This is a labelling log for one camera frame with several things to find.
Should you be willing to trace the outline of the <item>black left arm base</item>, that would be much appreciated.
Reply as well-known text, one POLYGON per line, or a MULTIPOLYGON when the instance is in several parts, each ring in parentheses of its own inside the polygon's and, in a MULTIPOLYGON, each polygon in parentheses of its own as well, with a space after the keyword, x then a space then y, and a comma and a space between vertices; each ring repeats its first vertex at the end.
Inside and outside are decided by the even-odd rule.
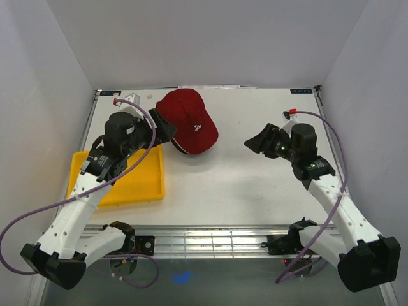
POLYGON ((131 254, 143 254, 147 256, 154 255, 156 237, 153 235, 135 236, 131 254))

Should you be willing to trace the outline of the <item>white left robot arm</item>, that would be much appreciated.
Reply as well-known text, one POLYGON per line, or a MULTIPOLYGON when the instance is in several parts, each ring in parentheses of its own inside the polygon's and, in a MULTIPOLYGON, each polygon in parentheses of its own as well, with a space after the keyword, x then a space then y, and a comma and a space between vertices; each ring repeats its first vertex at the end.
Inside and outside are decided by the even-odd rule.
POLYGON ((177 128, 153 108, 139 118, 127 112, 109 116, 103 135, 92 144, 76 184, 57 217, 35 244, 20 253, 38 274, 64 289, 74 288, 87 268, 108 254, 129 254, 135 247, 135 229, 115 221, 101 233, 81 242, 80 237, 101 200, 126 172, 128 159, 174 137, 177 128))

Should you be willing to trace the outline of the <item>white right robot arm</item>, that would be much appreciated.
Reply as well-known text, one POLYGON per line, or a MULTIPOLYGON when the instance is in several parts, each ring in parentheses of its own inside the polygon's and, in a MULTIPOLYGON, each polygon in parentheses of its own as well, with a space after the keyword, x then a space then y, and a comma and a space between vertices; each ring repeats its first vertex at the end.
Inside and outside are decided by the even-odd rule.
POLYGON ((317 153, 317 134, 310 124, 294 124, 287 133, 267 124, 244 145, 270 159, 291 163, 294 176, 315 197, 336 226, 340 238, 327 234, 316 222, 302 219, 286 235, 295 253, 312 250, 334 266, 345 287, 352 292, 392 282, 397 277, 401 246, 385 237, 357 209, 331 164, 317 153))

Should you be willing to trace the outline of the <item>red baseball cap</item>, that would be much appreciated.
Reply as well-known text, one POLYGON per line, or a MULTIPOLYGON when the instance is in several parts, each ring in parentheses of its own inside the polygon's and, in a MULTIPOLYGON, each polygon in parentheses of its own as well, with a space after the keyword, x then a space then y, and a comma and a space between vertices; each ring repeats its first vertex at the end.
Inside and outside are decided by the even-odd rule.
POLYGON ((198 155, 210 149, 219 132, 194 89, 176 89, 156 103, 160 116, 177 128, 171 141, 180 152, 198 155))

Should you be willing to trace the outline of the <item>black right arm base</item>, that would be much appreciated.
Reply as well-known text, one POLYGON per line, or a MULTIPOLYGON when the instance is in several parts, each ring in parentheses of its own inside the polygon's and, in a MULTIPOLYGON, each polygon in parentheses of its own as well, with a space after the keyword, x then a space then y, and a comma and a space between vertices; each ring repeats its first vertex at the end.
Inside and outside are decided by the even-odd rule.
POLYGON ((303 249, 289 235, 267 235, 266 242, 261 242, 260 246, 268 249, 269 255, 295 255, 303 249))

